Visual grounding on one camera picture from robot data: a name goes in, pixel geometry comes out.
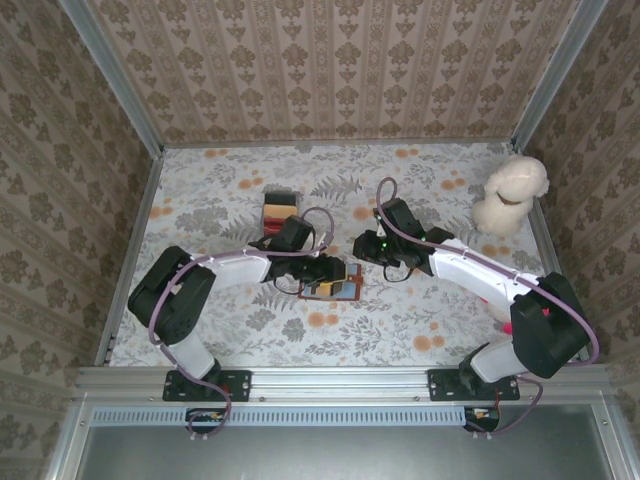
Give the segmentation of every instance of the table surface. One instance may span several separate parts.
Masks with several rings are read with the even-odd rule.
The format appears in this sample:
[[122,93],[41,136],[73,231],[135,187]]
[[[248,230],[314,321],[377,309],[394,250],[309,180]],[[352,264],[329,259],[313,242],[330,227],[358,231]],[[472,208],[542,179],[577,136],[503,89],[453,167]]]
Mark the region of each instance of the table surface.
[[[501,143],[169,150],[131,289],[170,245],[215,254],[259,238],[264,192],[279,189],[299,192],[301,211],[329,209],[336,219],[329,253],[355,261],[353,241],[375,230],[371,208],[387,175],[426,230],[440,226],[510,267],[541,274],[528,221],[501,239],[471,220],[482,185],[508,155]],[[310,220],[326,230],[322,214]],[[270,284],[242,285],[212,294],[196,331],[222,365],[254,367],[453,365],[504,336],[486,305],[458,285],[419,272],[391,284],[381,267],[362,266],[359,302],[305,301]],[[110,365],[168,362],[126,311]]]

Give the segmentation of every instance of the floral wallpaper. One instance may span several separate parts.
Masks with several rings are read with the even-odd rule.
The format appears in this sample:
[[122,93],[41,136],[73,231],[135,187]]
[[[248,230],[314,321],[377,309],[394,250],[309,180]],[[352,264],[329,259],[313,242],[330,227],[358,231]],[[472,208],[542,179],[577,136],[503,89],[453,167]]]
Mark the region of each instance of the floral wallpaper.
[[[259,239],[264,192],[272,190],[298,192],[301,211],[327,208],[336,220],[329,254],[356,262],[353,242],[375,230],[375,192],[387,175],[425,228],[438,225],[489,257],[542,273],[528,224],[501,239],[479,233],[471,220],[484,182],[508,155],[501,143],[169,149],[132,289],[170,245],[216,254]],[[309,220],[326,231],[322,215]],[[389,283],[381,267],[360,263],[358,302],[306,301],[272,284],[240,285],[209,296],[196,332],[222,365],[245,367],[451,365],[504,337],[486,304],[460,286],[420,272]],[[390,279],[405,274],[389,270]],[[286,279],[278,286],[297,289]],[[110,365],[167,363],[127,311]]]
[[508,138],[579,0],[90,0],[165,144]]
[[93,364],[150,159],[56,1],[0,1],[0,478],[39,478]]
[[640,446],[640,2],[610,1],[527,147],[563,271]]

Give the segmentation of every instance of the white plush dog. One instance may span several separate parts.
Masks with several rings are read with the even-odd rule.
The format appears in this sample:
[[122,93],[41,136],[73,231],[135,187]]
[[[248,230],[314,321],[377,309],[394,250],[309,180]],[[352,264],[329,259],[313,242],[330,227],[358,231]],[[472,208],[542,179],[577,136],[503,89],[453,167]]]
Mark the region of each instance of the white plush dog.
[[473,206],[473,220],[482,233],[510,237],[533,208],[533,197],[549,189],[547,170],[540,160],[511,155],[484,186],[485,199]]

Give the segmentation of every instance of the aluminum frame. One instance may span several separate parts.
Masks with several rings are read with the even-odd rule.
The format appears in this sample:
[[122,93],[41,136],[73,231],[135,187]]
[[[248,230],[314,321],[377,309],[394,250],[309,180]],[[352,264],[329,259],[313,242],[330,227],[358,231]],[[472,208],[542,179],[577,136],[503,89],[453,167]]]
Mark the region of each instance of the aluminum frame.
[[134,224],[133,231],[131,232],[131,238],[129,239],[127,253],[124,257],[122,270],[118,276],[118,283],[116,284],[116,289],[113,292],[113,299],[111,300],[107,320],[104,325],[104,330],[102,331],[98,351],[96,352],[96,358],[94,361],[94,365],[96,366],[102,366],[105,363],[108,363],[111,344],[115,341],[118,328],[120,328],[124,308],[127,305],[129,288],[131,287],[131,281],[136,269],[142,240],[144,239],[144,232],[147,228],[147,222],[149,221],[149,214],[151,213],[153,199],[156,195],[158,183],[160,182],[160,173],[162,172],[163,164],[164,159],[160,157],[153,161],[151,169],[149,170],[147,185],[145,186],[144,193],[142,194],[140,207],[138,208],[138,215],[136,216],[136,222]]
[[107,40],[100,28],[100,23],[91,12],[88,2],[60,0],[60,3],[89,49],[91,57],[100,67],[100,71],[113,90],[118,103],[129,117],[133,128],[138,132],[138,136],[149,155],[154,160],[159,158],[162,153],[162,136],[147,114],[142,103],[144,99],[137,95],[135,87],[129,81],[114,53],[115,49]]
[[[492,402],[431,402],[427,370],[417,367],[282,367],[249,368],[253,384],[249,404],[273,407],[409,407],[490,405]],[[89,367],[80,370],[72,406],[62,428],[47,480],[75,479],[90,431],[93,411],[104,406],[163,408],[172,406],[221,407],[216,402],[167,403],[162,388],[169,368]],[[590,405],[598,424],[609,467],[616,480],[638,478],[637,457],[615,404],[615,391],[606,368],[595,365],[565,367],[552,379],[542,380],[541,405]],[[526,405],[536,387],[520,384]]]
[[549,60],[547,70],[516,126],[513,133],[516,149],[524,150],[529,143],[606,5],[607,0],[588,0],[578,5],[562,40]]

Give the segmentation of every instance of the orange polka dot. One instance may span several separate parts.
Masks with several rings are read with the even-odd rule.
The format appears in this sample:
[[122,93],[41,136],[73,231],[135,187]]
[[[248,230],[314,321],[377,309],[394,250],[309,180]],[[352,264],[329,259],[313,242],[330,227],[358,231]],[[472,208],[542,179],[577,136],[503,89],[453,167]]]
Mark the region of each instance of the orange polka dot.
[[437,348],[444,347],[444,337],[441,337],[440,335],[436,335],[435,337],[433,337],[432,343],[434,347],[437,347]]
[[337,325],[340,319],[338,318],[337,315],[334,315],[332,313],[331,315],[327,315],[324,321],[327,323],[327,325]]
[[154,218],[158,218],[162,215],[162,209],[160,207],[153,207],[151,209],[151,213],[149,213],[149,218],[153,220]]
[[431,341],[424,335],[418,335],[413,339],[413,348],[419,352],[426,352],[431,348]]
[[482,247],[482,253],[487,257],[495,257],[498,254],[498,249],[493,245],[484,245]]
[[353,209],[353,218],[355,218],[356,220],[366,220],[371,215],[373,215],[373,213],[371,212],[370,208],[356,207]]
[[320,312],[313,312],[307,319],[310,327],[320,328],[324,325],[324,316]]

